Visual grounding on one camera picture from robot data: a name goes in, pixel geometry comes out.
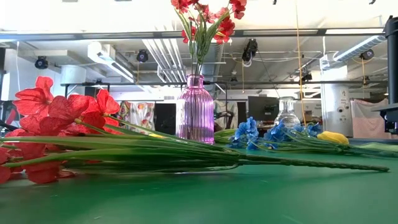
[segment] white pillar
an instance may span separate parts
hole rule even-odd
[[[344,80],[347,66],[322,71],[322,80]],[[323,130],[353,136],[353,119],[349,102],[349,88],[341,84],[322,84]]]

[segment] glass vase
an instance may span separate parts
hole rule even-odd
[[[274,124],[279,125],[283,123],[286,128],[293,128],[300,125],[300,120],[294,114],[294,98],[287,96],[279,98],[279,114],[276,117]]]
[[[203,75],[189,75],[187,85],[177,99],[176,135],[213,144],[213,98],[203,87]]]

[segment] duct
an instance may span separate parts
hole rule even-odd
[[[157,52],[152,48],[151,44],[149,44],[149,40],[142,40],[142,42],[144,43],[144,45],[146,46],[146,48],[148,49],[149,53],[153,56],[153,58],[155,59],[156,63],[158,64],[158,66],[162,66],[165,67],[163,64],[163,61],[161,61],[161,59],[159,58]],[[164,72],[167,80],[169,82],[172,82],[172,79],[170,78],[170,74],[169,72]],[[165,80],[163,79],[162,75],[158,72],[157,76],[160,78],[160,80],[162,80],[162,82],[165,82]]]
[[[173,50],[173,48],[172,48],[172,46],[170,44],[170,40],[169,39],[163,39],[163,43],[165,44],[166,49],[169,52],[170,57],[172,58],[172,61],[173,61],[174,65],[175,65],[175,68],[178,69],[179,67],[178,67],[178,64],[177,64],[177,62],[178,62],[177,54],[174,52],[174,50]],[[183,78],[184,77],[183,72],[181,70],[177,70],[177,74],[178,74],[178,77],[179,77],[180,81],[184,82],[185,79]]]
[[[204,58],[204,62],[220,62],[223,56],[223,44],[211,43],[208,53]],[[205,81],[215,82],[217,81],[217,74],[220,70],[220,64],[208,64],[204,63],[201,68],[201,74],[205,76]],[[215,91],[214,85],[205,85],[205,89],[209,92]]]
[[[169,62],[169,58],[166,54],[166,51],[163,48],[163,44],[162,41],[160,39],[155,39],[155,44],[157,46],[157,48],[160,50],[161,56],[163,57],[163,62],[167,65],[167,68],[173,68],[173,66],[170,64]],[[176,72],[174,71],[170,71],[170,73],[174,76],[174,79],[176,82],[180,82],[181,80],[176,76]]]
[[[178,61],[177,68],[181,69],[182,77],[183,77],[184,81],[186,82],[187,81],[187,77],[186,77],[185,72],[183,72],[184,64],[182,63],[180,49],[178,49],[177,41],[175,39],[170,39],[170,41],[171,41],[171,43],[173,45],[175,56],[177,57],[177,61]]]
[[[325,55],[320,60],[320,62],[323,62],[323,64],[322,63],[320,64],[321,68],[323,70],[328,70],[331,68],[340,67],[342,62],[345,62],[357,55],[360,55],[361,53],[383,43],[384,41],[386,41],[386,38],[384,36],[374,35],[348,50],[339,51],[335,53],[331,57],[333,60],[328,60],[328,57],[330,57],[330,55]]]

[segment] ceiling pipe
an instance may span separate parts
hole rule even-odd
[[[161,61],[161,59],[159,58],[159,55],[157,54],[157,52],[152,48],[151,44],[149,43],[150,40],[142,40],[142,42],[144,43],[144,45],[146,46],[146,48],[148,49],[149,53],[153,56],[154,60],[156,61],[156,63],[158,64],[158,66],[162,66],[165,67],[165,65],[163,65],[163,61]],[[173,82],[173,80],[170,78],[170,74],[169,72],[164,72],[164,75],[166,76],[167,80],[169,82]],[[160,73],[157,73],[157,76],[160,78],[160,80],[162,80],[163,82],[165,82],[165,80],[163,79],[163,77],[160,75]]]
[[[181,53],[180,53],[180,49],[178,48],[177,41],[175,39],[170,39],[170,41],[171,41],[171,43],[173,45],[175,56],[177,57],[177,61],[178,61],[177,68],[182,69],[181,72],[182,72],[182,75],[183,75],[183,79],[185,81],[187,81],[187,76],[186,76],[185,72],[183,72],[184,64],[182,63]]]
[[[163,39],[163,43],[165,44],[166,49],[169,52],[170,57],[172,58],[173,64],[175,65],[176,68],[178,68],[176,53],[173,51],[173,48],[171,46],[169,39]],[[183,72],[180,70],[177,70],[177,74],[178,74],[178,77],[180,78],[180,81],[184,82],[185,79],[183,78],[184,77]]]
[[[148,41],[149,41],[149,44],[151,44],[152,48],[155,50],[155,52],[158,53],[159,59],[160,59],[160,61],[162,61],[163,68],[170,68],[171,67],[170,62],[168,60],[168,57],[166,56],[166,53],[163,48],[163,44],[160,41],[160,39],[148,40]],[[169,71],[169,73],[171,73],[171,75],[172,75],[170,77],[174,78],[174,80],[173,80],[174,82],[179,82],[179,79],[175,75],[174,71]]]

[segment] pink curtain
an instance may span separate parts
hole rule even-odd
[[[392,138],[391,134],[384,132],[384,120],[380,116],[380,113],[378,111],[371,111],[373,107],[387,104],[387,99],[378,103],[368,103],[363,100],[351,101],[354,138]]]

